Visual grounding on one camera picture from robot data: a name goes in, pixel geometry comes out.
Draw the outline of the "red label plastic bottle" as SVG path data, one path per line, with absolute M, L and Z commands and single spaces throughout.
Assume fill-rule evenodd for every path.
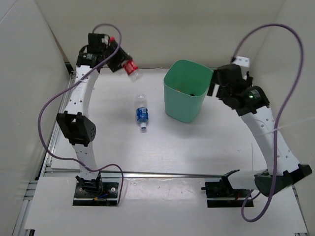
M 134 60 L 129 60 L 123 64 L 123 68 L 132 82 L 135 82 L 139 77 L 138 66 Z

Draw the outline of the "blue label plastic bottle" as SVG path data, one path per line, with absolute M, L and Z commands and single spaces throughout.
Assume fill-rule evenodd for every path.
M 135 100 L 135 108 L 136 108 L 136 121 L 141 131 L 144 132 L 147 130 L 147 125 L 149 122 L 147 98 L 144 94 L 137 95 L 136 100 Z

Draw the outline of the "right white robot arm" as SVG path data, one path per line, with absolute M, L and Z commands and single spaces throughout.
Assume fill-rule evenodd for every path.
M 240 170 L 225 174 L 221 191 L 233 196 L 239 189 L 258 190 L 268 197 L 294 185 L 312 174 L 307 164 L 301 164 L 289 149 L 280 132 L 274 142 L 275 119 L 270 102 L 259 86 L 252 84 L 250 75 L 243 76 L 241 67 L 228 64 L 214 70 L 208 95 L 219 85 L 216 97 L 235 110 L 253 134 L 266 162 L 266 170 L 245 172 Z

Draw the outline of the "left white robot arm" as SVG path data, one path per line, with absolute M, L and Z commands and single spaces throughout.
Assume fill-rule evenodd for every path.
M 100 74 L 100 69 L 95 66 L 105 59 L 111 71 L 116 72 L 132 58 L 118 47 L 114 37 L 89 33 L 88 44 L 80 50 L 76 62 L 75 82 L 78 85 L 73 88 L 64 112 L 57 114 L 57 123 L 80 162 L 80 175 L 76 179 L 80 187 L 93 197 L 102 194 L 103 184 L 92 144 L 96 125 L 88 118 L 88 111 L 93 87 Z

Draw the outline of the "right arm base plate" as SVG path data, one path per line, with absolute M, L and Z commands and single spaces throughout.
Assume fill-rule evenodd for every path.
M 224 175 L 205 178 L 208 208 L 241 208 L 250 190 L 256 189 L 254 172 L 233 170 Z

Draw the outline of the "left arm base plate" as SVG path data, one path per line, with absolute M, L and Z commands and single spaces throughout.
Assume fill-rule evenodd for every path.
M 72 205 L 87 207 L 116 207 L 118 204 L 118 196 L 120 183 L 103 181 L 101 189 L 96 192 L 87 192 L 80 183 L 76 183 Z

